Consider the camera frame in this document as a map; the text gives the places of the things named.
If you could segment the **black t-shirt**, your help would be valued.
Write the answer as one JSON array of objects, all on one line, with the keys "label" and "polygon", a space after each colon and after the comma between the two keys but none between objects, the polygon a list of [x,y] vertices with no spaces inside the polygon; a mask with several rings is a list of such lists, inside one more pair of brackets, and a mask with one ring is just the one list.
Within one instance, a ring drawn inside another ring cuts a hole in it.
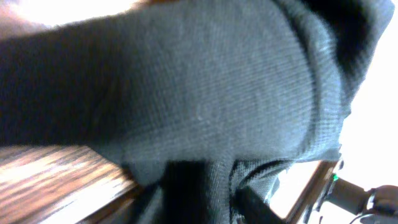
[{"label": "black t-shirt", "polygon": [[133,223],[237,223],[337,160],[390,1],[175,1],[1,42],[1,144],[86,145],[144,187]]}]

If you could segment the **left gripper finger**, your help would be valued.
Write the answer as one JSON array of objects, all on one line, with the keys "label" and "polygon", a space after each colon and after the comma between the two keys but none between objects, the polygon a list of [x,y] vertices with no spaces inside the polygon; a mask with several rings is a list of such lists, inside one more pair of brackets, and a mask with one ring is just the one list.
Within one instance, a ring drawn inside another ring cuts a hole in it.
[{"label": "left gripper finger", "polygon": [[285,224],[250,187],[238,189],[235,199],[239,212],[249,224]]}]

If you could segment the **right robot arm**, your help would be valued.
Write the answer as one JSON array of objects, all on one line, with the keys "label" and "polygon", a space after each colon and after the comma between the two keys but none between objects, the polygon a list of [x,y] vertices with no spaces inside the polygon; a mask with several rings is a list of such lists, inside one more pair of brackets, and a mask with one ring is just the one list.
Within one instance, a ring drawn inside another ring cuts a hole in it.
[{"label": "right robot arm", "polygon": [[365,190],[337,175],[344,161],[321,161],[304,188],[308,193],[303,223],[312,212],[319,212],[323,203],[333,205],[355,215],[352,223],[397,224],[397,187],[383,185]]}]

